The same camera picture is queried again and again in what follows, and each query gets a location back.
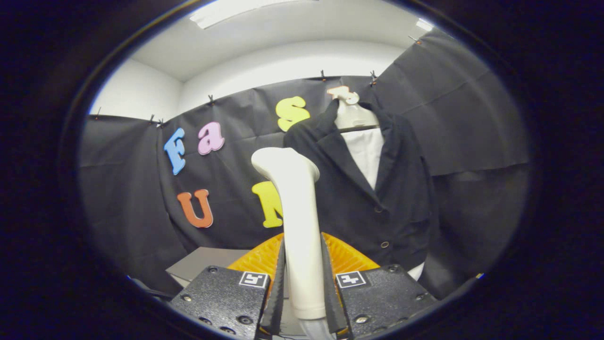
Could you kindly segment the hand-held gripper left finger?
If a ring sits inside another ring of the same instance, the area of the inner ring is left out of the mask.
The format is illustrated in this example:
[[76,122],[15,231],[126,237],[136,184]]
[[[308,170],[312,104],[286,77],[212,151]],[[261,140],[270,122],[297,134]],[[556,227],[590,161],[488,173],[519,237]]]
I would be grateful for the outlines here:
[[283,234],[230,265],[207,265],[169,306],[212,332],[238,340],[269,340],[280,331],[285,295]]

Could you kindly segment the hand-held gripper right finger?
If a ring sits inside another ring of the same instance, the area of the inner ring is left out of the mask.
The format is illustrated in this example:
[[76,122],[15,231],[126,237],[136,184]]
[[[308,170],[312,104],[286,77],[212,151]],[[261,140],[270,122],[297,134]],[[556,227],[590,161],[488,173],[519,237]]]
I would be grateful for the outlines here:
[[436,303],[401,265],[378,265],[332,235],[321,237],[327,324],[337,340],[404,327]]

